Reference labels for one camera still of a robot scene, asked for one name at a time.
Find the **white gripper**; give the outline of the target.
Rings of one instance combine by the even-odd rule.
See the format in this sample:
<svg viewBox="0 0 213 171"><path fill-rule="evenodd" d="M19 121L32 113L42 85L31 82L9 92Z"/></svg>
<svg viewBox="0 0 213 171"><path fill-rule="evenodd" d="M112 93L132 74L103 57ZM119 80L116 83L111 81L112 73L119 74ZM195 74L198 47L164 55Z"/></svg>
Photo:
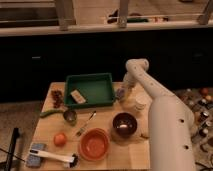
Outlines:
<svg viewBox="0 0 213 171"><path fill-rule="evenodd" d="M126 73L124 75L122 83L122 88L125 90L122 101L125 101L129 98L131 90L135 87L135 85L136 85L135 78L130 73Z"/></svg>

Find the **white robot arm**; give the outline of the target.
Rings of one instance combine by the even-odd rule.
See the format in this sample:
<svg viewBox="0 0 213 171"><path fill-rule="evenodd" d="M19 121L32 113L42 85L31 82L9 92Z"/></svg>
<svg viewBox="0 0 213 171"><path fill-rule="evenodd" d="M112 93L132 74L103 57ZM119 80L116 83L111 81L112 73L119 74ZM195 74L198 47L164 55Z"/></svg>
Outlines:
<svg viewBox="0 0 213 171"><path fill-rule="evenodd" d="M139 83L152 102L148 111L150 170L196 171L190 129L194 114L174 93L147 73L147 59L126 62L126 94Z"/></svg>

